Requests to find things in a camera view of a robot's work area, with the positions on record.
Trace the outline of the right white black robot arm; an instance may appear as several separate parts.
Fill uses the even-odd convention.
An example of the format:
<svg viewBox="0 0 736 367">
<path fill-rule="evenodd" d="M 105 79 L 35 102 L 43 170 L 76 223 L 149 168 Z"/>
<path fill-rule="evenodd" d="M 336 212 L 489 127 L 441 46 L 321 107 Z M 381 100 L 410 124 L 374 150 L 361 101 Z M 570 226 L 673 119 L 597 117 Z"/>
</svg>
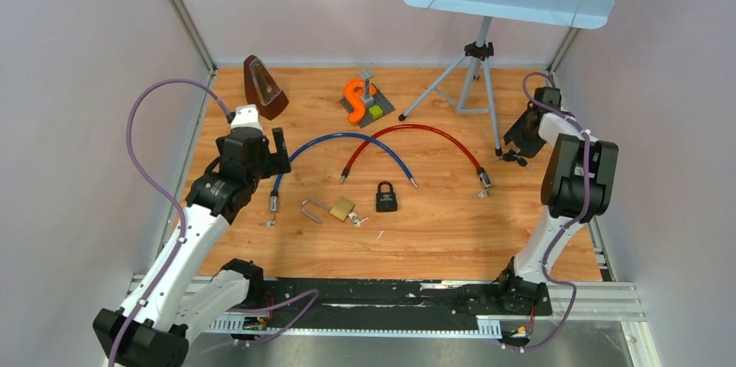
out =
<svg viewBox="0 0 736 367">
<path fill-rule="evenodd" d="M 504 135 L 513 148 L 504 159 L 533 158 L 542 147 L 553 152 L 542 180 L 542 217 L 527 245 L 498 277 L 496 302 L 506 312 L 538 305 L 547 276 L 569 239 L 608 209 L 620 149 L 583 129 L 562 112 L 558 88 L 537 88 L 524 113 Z"/>
</svg>

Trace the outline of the padlock silver keys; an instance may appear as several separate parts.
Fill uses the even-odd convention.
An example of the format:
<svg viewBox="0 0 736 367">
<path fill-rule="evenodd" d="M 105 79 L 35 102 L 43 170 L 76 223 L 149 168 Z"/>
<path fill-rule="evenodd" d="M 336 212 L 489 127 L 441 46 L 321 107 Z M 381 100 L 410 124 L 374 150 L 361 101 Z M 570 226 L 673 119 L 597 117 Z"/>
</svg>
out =
<svg viewBox="0 0 736 367">
<path fill-rule="evenodd" d="M 367 217 L 360 217 L 356 213 L 349 213 L 348 219 L 355 227 L 361 227 L 368 220 Z"/>
</svg>

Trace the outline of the black head key bunch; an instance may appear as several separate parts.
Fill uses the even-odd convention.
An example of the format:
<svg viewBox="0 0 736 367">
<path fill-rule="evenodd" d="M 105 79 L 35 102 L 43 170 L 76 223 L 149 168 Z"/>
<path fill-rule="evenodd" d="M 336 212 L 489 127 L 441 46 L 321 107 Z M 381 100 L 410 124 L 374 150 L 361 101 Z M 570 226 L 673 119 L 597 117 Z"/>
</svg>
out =
<svg viewBox="0 0 736 367">
<path fill-rule="evenodd" d="M 507 152 L 503 152 L 500 156 L 497 156 L 494 161 L 504 161 L 504 162 L 515 162 L 520 167 L 526 168 L 529 170 L 532 174 L 536 174 L 535 169 L 529 164 L 528 160 L 521 155 L 519 155 L 514 150 L 509 150 Z"/>
</svg>

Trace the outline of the small black padlock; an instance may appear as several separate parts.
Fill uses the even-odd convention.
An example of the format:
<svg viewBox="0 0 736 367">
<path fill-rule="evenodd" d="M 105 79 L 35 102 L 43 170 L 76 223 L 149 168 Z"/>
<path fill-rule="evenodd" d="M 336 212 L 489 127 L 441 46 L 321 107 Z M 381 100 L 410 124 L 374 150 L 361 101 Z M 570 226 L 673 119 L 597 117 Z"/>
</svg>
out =
<svg viewBox="0 0 736 367">
<path fill-rule="evenodd" d="M 398 210 L 397 195 L 393 185 L 387 180 L 378 183 L 375 207 L 377 213 L 392 213 Z"/>
</svg>

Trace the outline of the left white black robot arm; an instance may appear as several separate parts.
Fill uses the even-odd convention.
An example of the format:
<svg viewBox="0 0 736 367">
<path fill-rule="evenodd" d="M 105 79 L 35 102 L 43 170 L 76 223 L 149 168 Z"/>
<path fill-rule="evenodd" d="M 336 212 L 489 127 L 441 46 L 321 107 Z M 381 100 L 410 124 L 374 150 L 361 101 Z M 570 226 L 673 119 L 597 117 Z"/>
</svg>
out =
<svg viewBox="0 0 736 367">
<path fill-rule="evenodd" d="M 235 259 L 201 290 L 185 295 L 210 249 L 233 224 L 261 180 L 291 170 L 284 131 L 273 129 L 276 150 L 255 125 L 232 128 L 216 140 L 218 157 L 179 206 L 180 224 L 138 288 L 116 310 L 102 309 L 93 330 L 111 366 L 181 366 L 196 338 L 228 308 L 259 307 L 263 272 Z"/>
</svg>

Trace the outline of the brass padlock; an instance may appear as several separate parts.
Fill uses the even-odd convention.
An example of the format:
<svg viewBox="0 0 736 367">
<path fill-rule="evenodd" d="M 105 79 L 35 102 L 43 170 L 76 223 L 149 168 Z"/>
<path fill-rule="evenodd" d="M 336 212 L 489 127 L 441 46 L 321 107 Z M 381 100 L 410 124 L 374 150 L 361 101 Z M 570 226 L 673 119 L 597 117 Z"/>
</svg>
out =
<svg viewBox="0 0 736 367">
<path fill-rule="evenodd" d="M 317 224 L 322 224 L 323 221 L 307 209 L 307 206 L 309 204 L 313 204 L 315 206 L 320 207 L 321 209 L 326 210 L 332 217 L 340 221 L 346 221 L 346 220 L 356 221 L 358 218 L 358 215 L 354 212 L 355 204 L 345 197 L 338 198 L 335 204 L 332 206 L 327 206 L 326 204 L 314 198 L 307 198 L 301 202 L 300 211 L 307 218 L 309 218 L 310 220 L 314 221 Z"/>
</svg>

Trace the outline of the red lock silver keys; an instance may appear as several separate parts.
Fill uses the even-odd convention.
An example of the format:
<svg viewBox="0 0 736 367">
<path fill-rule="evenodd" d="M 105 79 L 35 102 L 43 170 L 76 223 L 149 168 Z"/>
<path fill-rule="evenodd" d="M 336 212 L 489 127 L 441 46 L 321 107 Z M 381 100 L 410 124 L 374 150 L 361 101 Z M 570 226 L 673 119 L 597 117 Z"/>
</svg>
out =
<svg viewBox="0 0 736 367">
<path fill-rule="evenodd" d="M 479 198 L 479 199 L 481 199 L 481 198 L 487 198 L 487 197 L 490 197 L 490 196 L 491 196 L 492 194 L 493 194 L 493 193 L 492 193 L 492 191 L 491 191 L 491 190 L 489 190 L 489 189 L 484 189 L 484 190 L 480 191 L 479 193 L 475 193 L 475 194 L 473 194 L 473 195 L 472 195 L 472 197 L 473 197 L 473 198 Z"/>
</svg>

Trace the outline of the red cable lock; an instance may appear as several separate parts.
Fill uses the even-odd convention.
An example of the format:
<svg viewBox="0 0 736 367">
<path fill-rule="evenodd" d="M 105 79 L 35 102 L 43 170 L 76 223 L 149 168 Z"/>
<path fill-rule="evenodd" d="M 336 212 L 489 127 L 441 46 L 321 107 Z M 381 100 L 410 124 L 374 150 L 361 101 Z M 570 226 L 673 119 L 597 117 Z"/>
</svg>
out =
<svg viewBox="0 0 736 367">
<path fill-rule="evenodd" d="M 384 136 L 386 134 L 390 133 L 396 133 L 396 132 L 406 132 L 406 131 L 413 131 L 413 132 L 423 132 L 423 133 L 432 133 L 436 134 L 445 140 L 451 142 L 453 145 L 455 145 L 470 161 L 470 163 L 473 165 L 473 167 L 476 170 L 476 175 L 482 185 L 482 190 L 489 189 L 491 190 L 491 180 L 488 175 L 488 172 L 484 169 L 484 167 L 480 164 L 479 160 L 476 158 L 476 156 L 471 153 L 471 151 L 457 138 L 452 136 L 451 134 L 432 126 L 428 125 L 422 125 L 422 124 L 398 124 L 395 126 L 390 126 L 388 128 L 384 128 L 381 130 L 378 130 L 376 133 L 371 134 L 370 137 L 372 139 L 379 139 L 381 136 Z M 367 148 L 367 146 L 370 144 L 369 141 L 363 141 L 352 153 L 349 160 L 345 163 L 345 166 L 343 168 L 343 171 L 340 175 L 339 183 L 344 184 L 345 180 L 349 176 L 352 165 L 357 160 L 357 158 L 360 156 L 360 154 Z"/>
</svg>

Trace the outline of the small silver key bunch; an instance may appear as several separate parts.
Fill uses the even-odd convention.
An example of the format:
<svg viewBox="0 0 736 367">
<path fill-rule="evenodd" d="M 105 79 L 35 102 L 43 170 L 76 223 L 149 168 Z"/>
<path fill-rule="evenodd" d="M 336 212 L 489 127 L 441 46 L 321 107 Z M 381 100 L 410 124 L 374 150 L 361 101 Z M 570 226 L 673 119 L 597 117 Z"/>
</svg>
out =
<svg viewBox="0 0 736 367">
<path fill-rule="evenodd" d="M 267 228 L 274 228 L 276 224 L 275 218 L 271 218 L 269 220 L 260 222 L 259 225 Z"/>
</svg>

